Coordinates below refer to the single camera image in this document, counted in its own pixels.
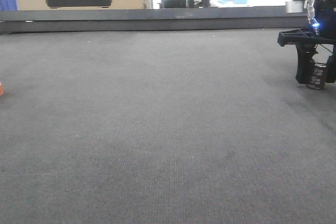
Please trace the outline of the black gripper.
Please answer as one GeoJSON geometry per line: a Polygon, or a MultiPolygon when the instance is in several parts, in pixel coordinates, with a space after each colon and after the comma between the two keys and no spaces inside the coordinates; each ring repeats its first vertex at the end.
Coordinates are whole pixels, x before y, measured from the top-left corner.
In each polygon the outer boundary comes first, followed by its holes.
{"type": "MultiPolygon", "coordinates": [[[[277,43],[285,45],[296,44],[298,64],[296,80],[299,84],[307,84],[315,64],[313,56],[317,54],[316,44],[335,45],[335,2],[315,0],[315,17],[304,28],[282,31],[278,35],[277,43]]],[[[328,58],[326,83],[335,83],[336,58],[328,58]]]]}

